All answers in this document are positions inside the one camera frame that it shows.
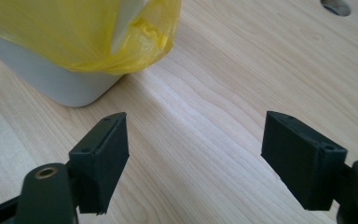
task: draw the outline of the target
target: light wood grain surface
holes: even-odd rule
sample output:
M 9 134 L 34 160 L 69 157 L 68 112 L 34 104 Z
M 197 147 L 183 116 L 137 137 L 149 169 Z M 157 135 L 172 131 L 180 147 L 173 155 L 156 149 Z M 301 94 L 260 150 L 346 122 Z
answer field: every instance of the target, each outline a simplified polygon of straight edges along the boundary
M 92 105 L 49 100 L 0 62 L 0 203 L 25 175 L 125 111 L 131 157 L 106 216 L 81 223 L 335 223 L 308 212 L 260 157 L 267 110 L 358 160 L 358 1 L 184 0 L 171 53 Z

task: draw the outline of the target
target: yellow plastic bag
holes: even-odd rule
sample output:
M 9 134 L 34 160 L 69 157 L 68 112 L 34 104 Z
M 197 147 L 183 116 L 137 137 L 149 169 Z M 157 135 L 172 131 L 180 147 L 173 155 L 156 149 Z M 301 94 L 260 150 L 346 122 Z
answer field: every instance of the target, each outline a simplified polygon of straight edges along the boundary
M 149 0 L 112 54 L 119 2 L 0 1 L 0 36 L 71 71 L 114 75 L 139 71 L 172 48 L 181 0 Z

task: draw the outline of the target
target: white container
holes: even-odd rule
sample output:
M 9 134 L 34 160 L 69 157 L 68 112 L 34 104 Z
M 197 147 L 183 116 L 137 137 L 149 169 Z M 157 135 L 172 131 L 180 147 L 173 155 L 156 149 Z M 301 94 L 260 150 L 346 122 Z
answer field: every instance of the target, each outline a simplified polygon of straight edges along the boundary
M 143 0 L 120 2 L 111 52 L 117 51 L 128 23 L 143 6 Z M 42 56 L 2 38 L 0 38 L 0 60 L 17 76 L 53 101 L 72 107 L 94 102 L 122 77 L 122 75 L 113 76 L 105 73 L 70 72 Z

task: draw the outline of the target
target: small hole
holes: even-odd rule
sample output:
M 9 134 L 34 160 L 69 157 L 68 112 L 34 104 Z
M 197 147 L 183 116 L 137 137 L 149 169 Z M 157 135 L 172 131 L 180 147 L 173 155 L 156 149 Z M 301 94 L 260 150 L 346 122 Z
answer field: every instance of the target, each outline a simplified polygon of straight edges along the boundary
M 84 153 L 86 153 L 86 152 L 91 152 L 91 148 L 85 147 L 85 148 L 82 148 L 80 151 L 81 151 L 81 152 L 84 152 Z
M 327 11 L 337 16 L 351 15 L 351 8 L 344 0 L 321 0 L 321 4 Z
M 34 177 L 36 177 L 37 179 L 45 179 L 51 177 L 52 175 L 55 175 L 56 173 L 57 173 L 56 168 L 48 167 L 38 171 Z
M 325 146 L 324 148 L 328 149 L 328 150 L 334 150 L 335 148 L 332 146 Z

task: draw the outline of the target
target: wooden table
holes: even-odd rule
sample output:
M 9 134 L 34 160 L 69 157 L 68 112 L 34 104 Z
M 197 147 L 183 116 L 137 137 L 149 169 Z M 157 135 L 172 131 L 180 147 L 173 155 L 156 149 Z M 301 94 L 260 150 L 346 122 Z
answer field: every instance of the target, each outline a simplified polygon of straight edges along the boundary
M 171 53 L 92 105 L 49 100 L 0 62 L 0 203 L 36 166 L 67 162 L 125 111 L 131 157 L 106 216 L 81 223 L 335 223 L 308 212 L 261 158 L 267 110 L 303 120 L 358 160 L 358 1 L 187 1 Z

